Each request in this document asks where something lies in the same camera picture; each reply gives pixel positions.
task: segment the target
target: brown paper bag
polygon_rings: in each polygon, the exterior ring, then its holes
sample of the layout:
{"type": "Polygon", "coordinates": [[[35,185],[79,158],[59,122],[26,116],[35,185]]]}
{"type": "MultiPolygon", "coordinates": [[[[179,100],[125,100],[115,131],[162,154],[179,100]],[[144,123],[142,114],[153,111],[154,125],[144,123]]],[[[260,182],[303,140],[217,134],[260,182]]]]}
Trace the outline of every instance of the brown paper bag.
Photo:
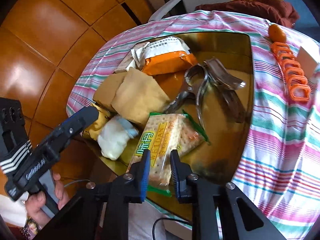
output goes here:
{"type": "Polygon", "coordinates": [[[112,74],[108,76],[93,95],[93,101],[97,102],[101,106],[104,106],[109,111],[116,112],[115,109],[111,106],[111,102],[126,75],[127,72],[112,74]]]}
{"type": "Polygon", "coordinates": [[[149,113],[162,112],[169,102],[153,77],[130,68],[111,105],[123,118],[144,128],[149,113]]]}

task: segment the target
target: orange fruit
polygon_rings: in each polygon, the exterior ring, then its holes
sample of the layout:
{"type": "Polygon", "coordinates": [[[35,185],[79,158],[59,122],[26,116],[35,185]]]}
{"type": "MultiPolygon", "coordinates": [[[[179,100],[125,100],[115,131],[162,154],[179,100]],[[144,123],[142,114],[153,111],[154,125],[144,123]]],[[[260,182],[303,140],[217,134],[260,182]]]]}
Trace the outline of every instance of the orange fruit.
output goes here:
{"type": "Polygon", "coordinates": [[[268,34],[269,34],[269,38],[273,42],[286,43],[287,41],[287,35],[277,24],[272,24],[269,26],[268,34]]]}

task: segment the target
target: cracker package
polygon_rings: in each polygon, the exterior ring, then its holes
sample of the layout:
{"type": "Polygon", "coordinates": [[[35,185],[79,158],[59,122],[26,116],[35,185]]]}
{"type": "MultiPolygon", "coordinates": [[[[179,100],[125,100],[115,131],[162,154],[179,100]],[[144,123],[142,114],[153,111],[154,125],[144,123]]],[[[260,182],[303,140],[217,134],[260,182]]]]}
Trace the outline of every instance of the cracker package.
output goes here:
{"type": "Polygon", "coordinates": [[[150,150],[149,185],[167,189],[171,177],[170,152],[178,148],[183,114],[150,114],[147,125],[129,164],[141,160],[143,151],[150,150]]]}
{"type": "Polygon", "coordinates": [[[208,141],[204,130],[186,112],[183,114],[150,113],[127,172],[132,163],[141,160],[145,149],[150,150],[148,190],[170,195],[168,185],[171,178],[171,151],[177,149],[179,156],[182,157],[204,140],[208,141]]]}

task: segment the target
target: cable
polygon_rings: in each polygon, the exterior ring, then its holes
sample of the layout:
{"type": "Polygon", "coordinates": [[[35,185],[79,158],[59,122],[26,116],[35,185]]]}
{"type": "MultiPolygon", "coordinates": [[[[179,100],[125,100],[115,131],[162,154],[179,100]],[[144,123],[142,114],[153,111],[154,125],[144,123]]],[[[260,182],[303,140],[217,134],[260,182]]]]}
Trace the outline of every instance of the cable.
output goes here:
{"type": "Polygon", "coordinates": [[[61,180],[63,180],[63,179],[78,180],[79,178],[61,177],[61,180]]]}
{"type": "Polygon", "coordinates": [[[153,238],[153,240],[156,240],[155,229],[156,229],[157,223],[158,223],[160,220],[171,220],[171,221],[176,221],[176,222],[179,222],[179,223],[182,223],[182,224],[185,224],[185,225],[192,226],[189,222],[183,221],[183,220],[180,220],[180,219],[175,219],[175,218],[159,218],[159,219],[157,219],[157,220],[155,221],[155,223],[153,224],[153,227],[152,227],[152,238],[153,238]]]}
{"type": "Polygon", "coordinates": [[[64,185],[64,187],[68,187],[68,186],[70,186],[71,184],[74,184],[74,183],[76,183],[76,182],[82,182],[82,181],[91,182],[91,180],[89,180],[89,179],[77,179],[77,180],[75,180],[75,181],[72,181],[72,182],[67,183],[66,185],[64,185]]]}

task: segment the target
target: bolt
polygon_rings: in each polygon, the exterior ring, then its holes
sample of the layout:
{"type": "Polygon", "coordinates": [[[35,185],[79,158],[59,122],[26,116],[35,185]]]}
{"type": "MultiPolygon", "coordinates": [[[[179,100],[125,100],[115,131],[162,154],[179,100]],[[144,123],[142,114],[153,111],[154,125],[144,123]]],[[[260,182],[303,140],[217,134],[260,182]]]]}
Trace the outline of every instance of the bolt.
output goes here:
{"type": "Polygon", "coordinates": [[[236,187],[236,185],[233,184],[232,182],[228,182],[228,183],[226,184],[226,187],[227,187],[228,189],[234,189],[234,188],[236,187]]]}
{"type": "Polygon", "coordinates": [[[85,185],[86,188],[88,189],[93,189],[96,187],[96,184],[94,182],[88,182],[87,185],[85,185]]]}
{"type": "Polygon", "coordinates": [[[126,173],[123,175],[123,178],[129,180],[133,178],[133,175],[131,173],[126,173]]]}
{"type": "Polygon", "coordinates": [[[199,178],[199,176],[195,173],[191,173],[188,175],[188,179],[191,179],[191,180],[197,180],[199,178]]]}

